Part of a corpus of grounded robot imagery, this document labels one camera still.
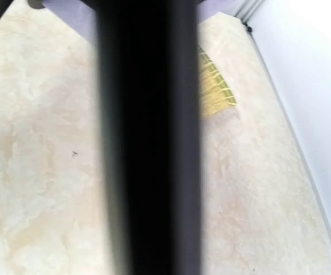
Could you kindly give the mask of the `lilac folding umbrella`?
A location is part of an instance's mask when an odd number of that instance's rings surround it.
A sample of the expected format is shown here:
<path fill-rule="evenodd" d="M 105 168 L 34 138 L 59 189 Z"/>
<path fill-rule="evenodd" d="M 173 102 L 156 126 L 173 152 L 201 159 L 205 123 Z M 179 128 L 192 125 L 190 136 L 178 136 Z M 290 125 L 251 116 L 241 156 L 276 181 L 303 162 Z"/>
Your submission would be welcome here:
<path fill-rule="evenodd" d="M 97 48 L 116 274 L 202 273 L 198 1 L 30 1 Z"/>

